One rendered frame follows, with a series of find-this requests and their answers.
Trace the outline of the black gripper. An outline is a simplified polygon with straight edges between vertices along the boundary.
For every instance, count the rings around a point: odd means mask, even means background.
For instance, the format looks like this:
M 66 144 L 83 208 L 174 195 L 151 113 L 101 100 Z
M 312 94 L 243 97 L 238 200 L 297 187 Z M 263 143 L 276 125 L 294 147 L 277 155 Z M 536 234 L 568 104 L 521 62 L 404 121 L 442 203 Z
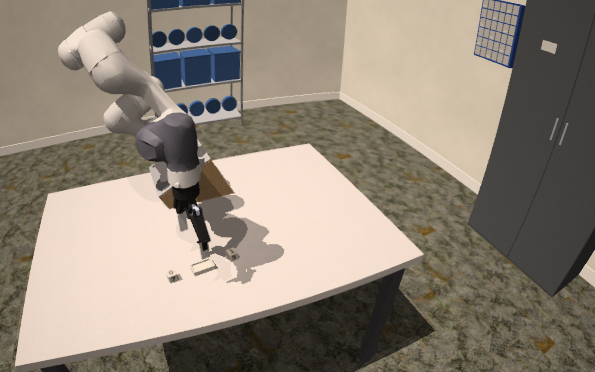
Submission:
M 199 240 L 197 241 L 197 243 L 199 244 L 201 259 L 204 260 L 210 257 L 208 242 L 210 242 L 211 239 L 203 217 L 202 208 L 196 207 L 197 202 L 195 199 L 200 193 L 199 182 L 189 188 L 184 189 L 175 188 L 172 186 L 172 192 L 174 196 L 173 207 L 174 209 L 176 209 L 180 232 L 188 230 L 186 219 L 187 215 L 188 219 L 191 220 L 191 223 Z

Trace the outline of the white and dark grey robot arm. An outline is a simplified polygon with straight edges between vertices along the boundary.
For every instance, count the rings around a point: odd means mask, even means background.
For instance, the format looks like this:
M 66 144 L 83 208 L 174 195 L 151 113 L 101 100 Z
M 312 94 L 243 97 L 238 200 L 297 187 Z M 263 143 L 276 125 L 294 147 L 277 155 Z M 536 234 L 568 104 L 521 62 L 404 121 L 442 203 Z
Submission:
M 135 136 L 138 153 L 154 161 L 161 182 L 168 181 L 175 188 L 189 188 L 200 181 L 205 164 L 204 158 L 197 154 L 195 123 L 165 93 L 158 78 L 127 59 L 116 44 L 125 33 L 122 18 L 109 11 L 64 40 L 58 48 L 59 58 L 71 70 L 84 66 L 100 90 L 125 94 L 104 113 L 106 127 L 116 134 Z M 161 117 L 142 120 L 151 109 Z

